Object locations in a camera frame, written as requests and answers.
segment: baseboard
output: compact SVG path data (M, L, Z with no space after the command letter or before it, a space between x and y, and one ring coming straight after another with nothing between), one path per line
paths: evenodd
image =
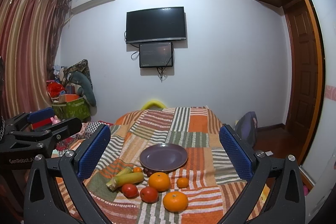
M283 123L279 123L279 124L274 124L272 126L258 127L258 132L273 130L273 129L277 129L277 128L285 129L285 125Z

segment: wooden door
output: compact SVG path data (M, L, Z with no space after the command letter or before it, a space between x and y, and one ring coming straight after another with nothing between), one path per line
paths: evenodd
M292 42L292 91L287 130L305 141L312 121L317 86L318 60L315 34L303 0L285 9Z

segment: striped blanket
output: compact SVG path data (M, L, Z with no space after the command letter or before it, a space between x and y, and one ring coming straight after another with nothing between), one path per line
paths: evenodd
M90 136L101 123L83 125L82 133ZM110 126L111 140L91 178L84 183L101 210L112 223L217 223L234 203L246 182L241 180L225 150L221 146L218 132L221 122L206 107L178 107L160 110L139 110L120 117ZM82 140L76 141L72 149ZM156 143L175 143L188 153L185 166L169 174L170 191L182 191L188 196L189 205L179 213L164 209L162 198L147 204L140 197L127 199L120 191L110 192L105 183L126 166L141 166L140 153ZM189 188L179 189L176 180L189 179ZM148 178L138 185L147 185ZM64 183L58 180L69 212L80 219ZM258 215L263 205L261 198L250 218Z

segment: television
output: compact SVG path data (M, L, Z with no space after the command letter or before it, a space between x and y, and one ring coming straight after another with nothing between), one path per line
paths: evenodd
M126 43L185 39L184 7L155 8L127 13Z
M173 66L172 42L149 42L139 44L140 68L158 68Z

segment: pink toy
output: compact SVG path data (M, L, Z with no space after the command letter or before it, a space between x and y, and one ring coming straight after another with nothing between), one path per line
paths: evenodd
M307 186L303 186L303 193L304 193L304 196L307 196L309 194L309 190L307 188Z
M57 123L61 122L61 120L58 119L58 117L56 115L55 115L55 117L51 117L50 119L51 119L52 124L57 124Z

